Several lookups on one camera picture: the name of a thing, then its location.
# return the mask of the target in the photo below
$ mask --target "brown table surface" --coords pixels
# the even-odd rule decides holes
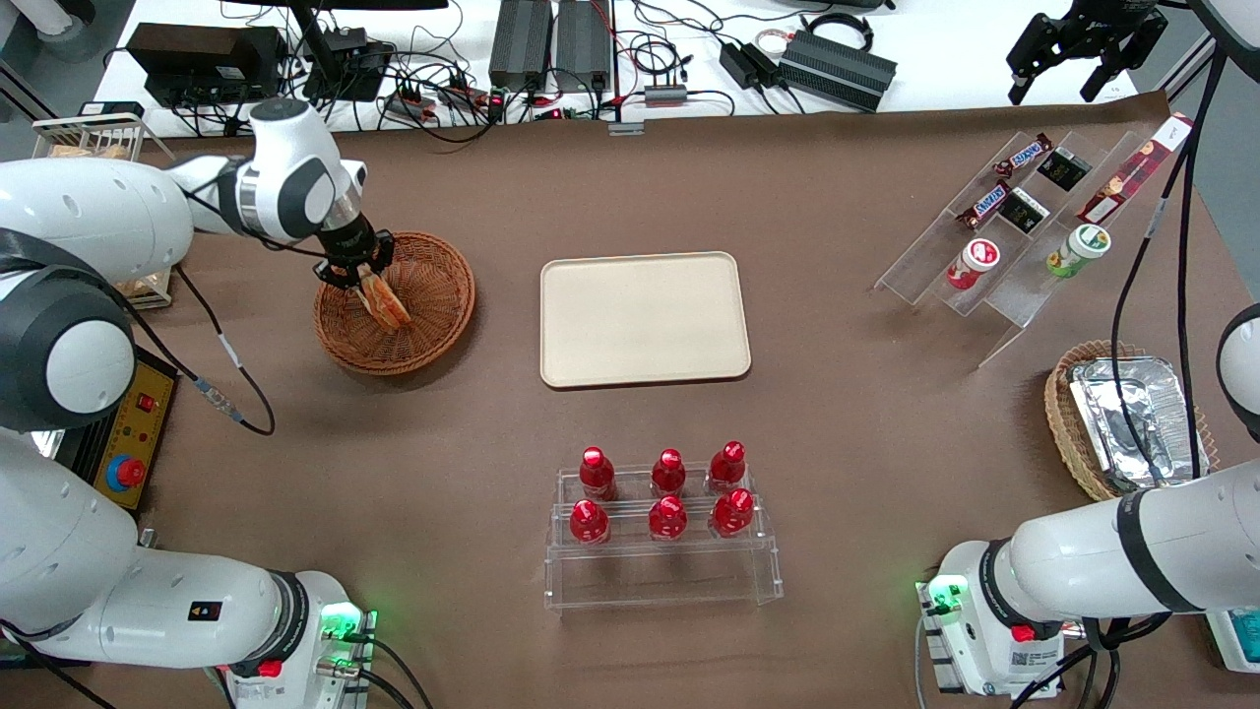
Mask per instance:
[[[166,549],[331,573],[381,611],[381,637],[440,709],[910,708],[914,582],[954,544],[1089,501],[1058,460],[1042,384],[1063,350],[1108,335],[1166,173],[1115,224],[1114,253],[983,370],[975,364],[1004,331],[998,317],[914,314],[871,285],[1013,131],[1057,139],[1075,128],[1111,145],[1129,128],[1149,133],[1167,111],[1162,97],[1143,96],[664,121],[629,139],[554,122],[493,130],[451,155],[415,131],[339,135],[343,154],[369,165],[364,210],[378,227],[425,229],[462,249],[478,278],[474,321],[415,377],[350,375],[311,329],[309,258],[199,235],[185,263],[280,427],[255,437],[185,384],[151,521]],[[1124,339],[1173,361],[1176,222],[1154,241],[1124,326]],[[699,249],[738,259],[753,354],[745,379],[587,392],[542,383],[546,262]],[[1198,200],[1189,297],[1198,403],[1222,463],[1239,463],[1256,450],[1212,363],[1223,325],[1250,297]],[[194,370],[261,417],[184,288],[150,316]],[[630,465],[664,447],[701,458],[732,438],[747,445],[775,521],[784,599],[563,620],[543,608],[558,467],[590,445]],[[1255,706],[1260,679],[1211,666],[1198,623],[1177,620],[1125,646],[1115,706]],[[930,672],[931,706],[1004,705],[939,695]],[[121,709],[222,706],[199,671],[73,674]],[[39,672],[0,672],[0,698],[9,709],[87,705]],[[1051,705],[1075,701],[1068,691]],[[373,705],[389,703],[374,694]]]

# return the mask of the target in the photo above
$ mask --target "white table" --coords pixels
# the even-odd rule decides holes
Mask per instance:
[[[488,64],[494,40],[494,28],[498,16],[498,3],[494,0],[459,0],[462,5],[464,24],[454,38],[455,47],[469,59],[470,73],[476,77],[478,86],[489,84]],[[614,0],[619,30],[659,29],[641,25],[634,16],[634,6],[629,0]],[[654,0],[654,5],[665,8],[679,16],[699,18],[701,11],[682,0]],[[748,13],[757,16],[777,16],[814,8],[814,4],[793,3],[791,0],[709,0],[706,3],[721,15]],[[1012,3],[1011,0],[900,0],[897,10],[881,9],[868,11],[876,31],[873,53],[897,62],[897,77],[888,88],[879,106],[881,111],[922,111],[948,108],[985,108],[1009,106],[1007,91],[1011,88],[1011,71],[1005,55],[1019,33],[1037,11],[1051,16],[1062,16],[1071,0],[1033,0]],[[222,4],[218,0],[136,0],[135,9],[122,31],[121,44],[135,31],[139,23],[197,24],[213,26],[243,26],[246,18],[255,11],[248,5]],[[412,45],[412,29],[420,24],[433,35],[446,37],[455,30],[460,20],[460,9],[455,5],[445,10],[425,11],[350,11],[338,10],[336,20],[341,26],[364,26],[373,39],[392,42],[399,49]],[[287,11],[271,10],[255,25],[285,26]],[[296,21],[291,23],[296,33]],[[726,34],[751,42],[757,31],[766,28],[795,30],[800,20],[791,18],[774,23],[759,23],[748,19],[730,20]],[[838,25],[819,30],[824,37],[839,42],[853,42],[857,35]],[[437,40],[423,31],[415,33],[415,49],[427,50]],[[629,35],[620,35],[622,42]],[[736,99],[736,113],[770,113],[765,102],[751,91],[740,91],[730,76],[718,64],[718,43],[704,33],[680,26],[669,28],[669,38],[683,55],[693,54],[688,64],[688,88],[719,89]],[[450,48],[442,48],[440,54],[454,58]],[[415,58],[416,64],[423,58]],[[635,79],[635,72],[629,60],[620,62],[622,93]],[[1089,74],[1097,65],[1096,60],[1074,60],[1048,71],[1033,83],[1024,105],[1081,103],[1079,91]],[[193,132],[170,111],[163,110],[144,89],[145,72],[126,52],[115,53],[110,67],[101,79],[96,93],[98,101],[139,101],[145,106],[145,122],[163,137],[190,136]],[[393,82],[387,79],[382,94],[393,89]],[[1111,101],[1137,93],[1128,74],[1108,84],[1097,101]],[[770,101],[781,112],[796,112],[795,103],[780,89],[767,89]],[[813,97],[796,91],[805,110],[847,111],[837,103]],[[726,115],[730,103],[719,96],[713,101],[690,99],[677,107],[648,108],[640,101],[631,101],[624,108],[622,120],[640,121],[658,117],[713,116]],[[590,108],[590,98],[585,94],[570,94],[558,106]],[[358,105],[359,118],[365,130],[375,128],[379,111],[373,103]],[[515,121],[519,112],[509,115]],[[358,130],[350,105],[340,102],[328,121],[333,130]],[[402,127],[386,122],[389,127]],[[207,125],[208,131],[217,130]]]

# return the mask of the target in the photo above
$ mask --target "red plastic bottle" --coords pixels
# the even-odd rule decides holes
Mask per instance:
[[[591,500],[611,502],[617,499],[617,482],[614,480],[612,461],[596,447],[582,453],[582,466],[577,470],[582,481],[582,492]]]
[[[667,495],[656,501],[648,513],[648,530],[656,542],[673,542],[683,536],[687,529],[687,510],[683,501]]]
[[[604,544],[611,536],[609,514],[590,500],[578,500],[568,516],[568,531],[582,544]]]
[[[687,468],[683,467],[682,453],[673,448],[660,452],[660,458],[651,467],[651,492],[656,497],[683,492],[687,482]]]
[[[740,530],[752,524],[752,494],[737,487],[718,499],[709,515],[709,530],[723,538],[740,534]]]
[[[743,463],[743,445],[738,441],[732,441],[722,451],[718,451],[713,456],[713,461],[709,462],[709,474],[704,477],[704,487],[713,495],[731,492],[740,487],[740,481],[743,480],[743,471],[746,468],[747,466]]]

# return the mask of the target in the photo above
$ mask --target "acrylic display stand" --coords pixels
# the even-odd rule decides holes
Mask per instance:
[[[1037,167],[1045,161],[1042,155],[1008,178],[1007,184],[1023,189],[1050,210],[1050,215],[1033,227],[1029,233],[1017,228],[1002,214],[989,215],[976,230],[971,230],[956,220],[960,213],[975,204],[997,184],[999,175],[993,171],[993,165],[1027,147],[1033,140],[1034,137],[1028,133],[1017,132],[1005,147],[984,164],[984,167],[941,210],[936,220],[910,244],[910,248],[897,258],[897,262],[876,281],[877,290],[888,288],[911,305],[917,305],[920,300],[931,293],[964,317],[970,315],[980,302],[987,302],[1009,320],[1011,326],[993,349],[985,354],[978,368],[983,368],[985,363],[1023,334],[1046,301],[1065,282],[1071,281],[1071,278],[1061,278],[1051,273],[1046,268],[1046,257],[1063,243],[1072,229],[1085,223],[1076,217],[1081,207],[1115,174],[1120,164],[1145,142],[1145,139],[1129,131],[1111,150],[1102,150],[1081,135],[1068,132],[1055,145],[1074,152],[1092,166],[1071,191],[1065,191],[1037,171]],[[1102,225],[1113,222],[1123,209],[1124,204]],[[954,262],[963,247],[976,237],[988,238],[997,243],[1002,251],[1002,258],[992,271],[980,276],[974,286],[959,290],[945,278],[945,271],[949,269],[950,263]]]
[[[655,542],[648,533],[651,467],[617,468],[617,500],[601,502],[611,538],[600,545],[580,544],[568,530],[573,504],[582,500],[577,470],[559,471],[556,504],[547,534],[544,603],[563,612],[576,608],[667,606],[714,601],[752,601],[759,606],[784,596],[779,547],[770,516],[757,495],[752,474],[742,486],[753,494],[756,516],[731,539],[708,530],[718,496],[704,490],[708,462],[688,462],[687,485],[679,496],[687,509],[687,531],[673,542]]]

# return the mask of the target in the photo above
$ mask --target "wicker basket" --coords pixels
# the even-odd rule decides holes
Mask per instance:
[[[382,275],[411,312],[411,324],[388,331],[354,292],[321,283],[315,334],[348,370],[401,375],[437,360],[455,344],[472,317],[476,288],[464,256],[427,233],[394,233],[393,263]]]
[[[1145,354],[1145,350],[1121,341],[1119,353],[1121,358],[1139,358]],[[1111,500],[1119,497],[1120,494],[1106,484],[1094,457],[1094,446],[1090,443],[1085,424],[1076,413],[1076,402],[1067,387],[1067,370],[1077,363],[1110,356],[1110,339],[1095,339],[1077,344],[1063,354],[1058,365],[1046,379],[1046,419],[1050,421],[1050,431],[1055,434],[1055,446],[1058,447],[1058,455],[1063,458],[1063,465],[1076,479],[1077,485],[1085,489],[1085,492],[1094,500]],[[1194,426],[1198,427],[1198,436],[1203,441],[1208,470],[1216,470],[1220,465],[1220,460],[1216,457],[1216,445],[1203,422],[1203,413],[1197,407],[1194,408]]]

